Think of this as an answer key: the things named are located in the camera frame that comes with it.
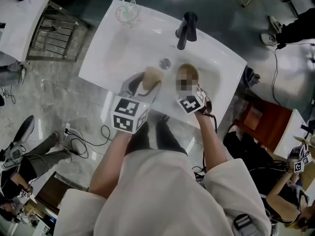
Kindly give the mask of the metal rack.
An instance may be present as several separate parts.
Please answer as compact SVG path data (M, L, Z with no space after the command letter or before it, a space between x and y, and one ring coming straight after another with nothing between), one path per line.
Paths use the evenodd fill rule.
M26 60L75 63L91 28L88 22L48 1L31 38Z

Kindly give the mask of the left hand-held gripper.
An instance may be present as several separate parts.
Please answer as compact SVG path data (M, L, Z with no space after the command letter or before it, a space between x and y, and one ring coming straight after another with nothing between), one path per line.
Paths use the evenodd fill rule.
M162 82L156 82L145 94L136 94L145 72L132 75L125 80L118 95L115 96L111 109L112 127L135 134L146 122L149 109L155 101Z

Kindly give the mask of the white stone slab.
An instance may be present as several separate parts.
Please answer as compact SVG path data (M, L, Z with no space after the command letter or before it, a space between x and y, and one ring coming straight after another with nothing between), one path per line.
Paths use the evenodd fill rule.
M32 36L49 0L0 0L0 51L25 61Z

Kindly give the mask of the beige cleaning cloth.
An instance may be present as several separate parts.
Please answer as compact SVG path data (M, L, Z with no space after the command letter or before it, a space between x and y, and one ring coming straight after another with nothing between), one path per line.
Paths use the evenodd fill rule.
M164 73L159 69L148 66L144 71L144 78L142 81L142 86L144 90L150 90L155 83L162 81Z

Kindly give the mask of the white power strip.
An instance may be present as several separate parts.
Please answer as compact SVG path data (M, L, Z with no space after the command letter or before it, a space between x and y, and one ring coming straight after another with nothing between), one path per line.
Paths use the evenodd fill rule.
M70 123L67 122L64 128L64 141L68 138L69 135L82 138L81 133L77 129L71 128Z

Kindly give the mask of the person's left forearm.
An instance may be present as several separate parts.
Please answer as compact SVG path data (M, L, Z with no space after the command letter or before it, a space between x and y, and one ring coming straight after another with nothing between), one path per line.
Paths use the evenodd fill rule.
M117 131L90 182L89 191L108 199L117 186L131 134Z

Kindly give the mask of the person's black trousers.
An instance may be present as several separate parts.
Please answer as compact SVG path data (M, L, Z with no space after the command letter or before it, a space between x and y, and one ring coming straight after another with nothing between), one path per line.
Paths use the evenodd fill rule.
M169 151L177 151L183 153L184 155L188 155L184 148L180 146L171 130L169 129L167 122L169 120L169 116L163 115L160 120L156 123L156 140L157 140L157 148L160 150L169 150ZM149 142L149 125L145 122L139 130L132 135L126 149L125 155L128 155L132 152L138 150L147 150L150 149Z

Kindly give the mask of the grey black backpack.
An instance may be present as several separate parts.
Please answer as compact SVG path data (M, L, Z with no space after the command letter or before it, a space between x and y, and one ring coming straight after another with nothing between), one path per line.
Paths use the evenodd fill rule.
M0 150L0 173L12 167L18 166L22 159L23 144L28 140L34 130L35 119L31 115L22 123L13 141L6 149Z

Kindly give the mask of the person's right forearm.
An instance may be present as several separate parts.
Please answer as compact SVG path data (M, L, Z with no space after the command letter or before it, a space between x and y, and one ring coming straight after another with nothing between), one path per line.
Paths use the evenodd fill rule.
M210 118L200 112L195 116L200 126L206 171L228 161L225 148L219 140Z

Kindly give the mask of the dark grey cloth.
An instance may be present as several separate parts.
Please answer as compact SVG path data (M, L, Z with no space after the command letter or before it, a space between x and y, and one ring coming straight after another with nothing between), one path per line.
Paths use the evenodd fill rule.
M250 89L254 85L259 83L260 75L255 73L252 68L246 66L243 72L242 79L245 87Z

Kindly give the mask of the black faucet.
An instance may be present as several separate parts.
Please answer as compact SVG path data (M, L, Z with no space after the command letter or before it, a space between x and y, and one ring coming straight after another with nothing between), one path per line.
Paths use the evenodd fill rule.
M309 122L308 126L302 124L301 129L307 131L306 137L308 134L313 135L315 133L315 122Z
M184 50L186 42L195 42L197 41L196 33L196 23L198 17L194 12L186 12L183 16L182 22L179 28L175 31L175 36L179 39L177 48L179 50Z

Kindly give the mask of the clear glass cup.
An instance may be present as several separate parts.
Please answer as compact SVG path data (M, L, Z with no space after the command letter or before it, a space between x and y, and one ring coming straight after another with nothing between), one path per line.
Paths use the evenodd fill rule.
M133 27L140 21L140 7L135 0L126 2L117 8L116 19L124 26Z

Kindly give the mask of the person's white shirt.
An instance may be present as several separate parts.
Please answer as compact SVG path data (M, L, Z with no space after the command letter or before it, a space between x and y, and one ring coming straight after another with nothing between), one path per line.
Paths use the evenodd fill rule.
M247 214L263 236L271 223L241 159L215 166L199 185L180 152L141 150L124 158L108 198L70 189L54 236L234 236L234 219Z

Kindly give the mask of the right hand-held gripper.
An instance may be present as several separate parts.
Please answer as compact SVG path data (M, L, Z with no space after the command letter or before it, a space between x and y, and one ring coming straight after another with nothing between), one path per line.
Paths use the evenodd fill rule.
M199 84L194 86L191 91L184 91L182 96L177 99L177 103L188 115L195 112L211 115L212 112L212 102Z

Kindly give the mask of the wooden cabinet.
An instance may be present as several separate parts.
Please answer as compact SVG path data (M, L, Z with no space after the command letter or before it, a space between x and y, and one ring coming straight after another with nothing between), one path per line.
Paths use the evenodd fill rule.
M75 182L70 181L66 177L63 177L57 172L53 172L39 193L36 195L35 200L43 205L46 209L53 212L55 215L58 215L61 202L68 189L87 191L88 187L81 186Z
M234 124L274 152L282 138L293 111L274 103L251 98Z

